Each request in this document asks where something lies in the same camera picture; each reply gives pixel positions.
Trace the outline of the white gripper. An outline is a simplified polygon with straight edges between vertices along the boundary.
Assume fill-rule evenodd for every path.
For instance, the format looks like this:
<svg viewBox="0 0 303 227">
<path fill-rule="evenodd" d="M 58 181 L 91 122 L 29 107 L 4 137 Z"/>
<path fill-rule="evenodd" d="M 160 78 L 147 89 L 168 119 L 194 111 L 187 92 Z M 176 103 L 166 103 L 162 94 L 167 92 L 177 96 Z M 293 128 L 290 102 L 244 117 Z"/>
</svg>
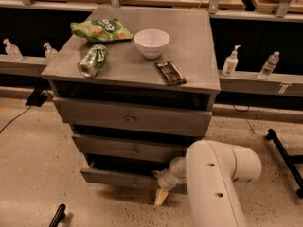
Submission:
<svg viewBox="0 0 303 227">
<path fill-rule="evenodd" d="M 154 170 L 152 174 L 158 179 L 159 189 L 156 190 L 155 205 L 162 205 L 171 190 L 178 184 L 178 177 L 170 170 Z"/>
</svg>

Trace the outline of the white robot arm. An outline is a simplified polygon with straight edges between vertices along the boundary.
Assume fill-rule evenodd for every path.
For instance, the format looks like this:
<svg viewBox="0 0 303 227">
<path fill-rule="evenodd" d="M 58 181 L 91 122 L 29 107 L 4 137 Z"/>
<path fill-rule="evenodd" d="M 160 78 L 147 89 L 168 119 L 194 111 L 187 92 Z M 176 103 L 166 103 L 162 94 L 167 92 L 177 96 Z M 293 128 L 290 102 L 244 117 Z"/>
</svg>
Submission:
<svg viewBox="0 0 303 227">
<path fill-rule="evenodd" d="M 156 171 L 160 205 L 169 191 L 185 184 L 194 227 L 246 227 L 234 182 L 254 182 L 261 161 L 249 148 L 210 140 L 193 143 L 184 157 L 170 161 L 169 168 Z"/>
</svg>

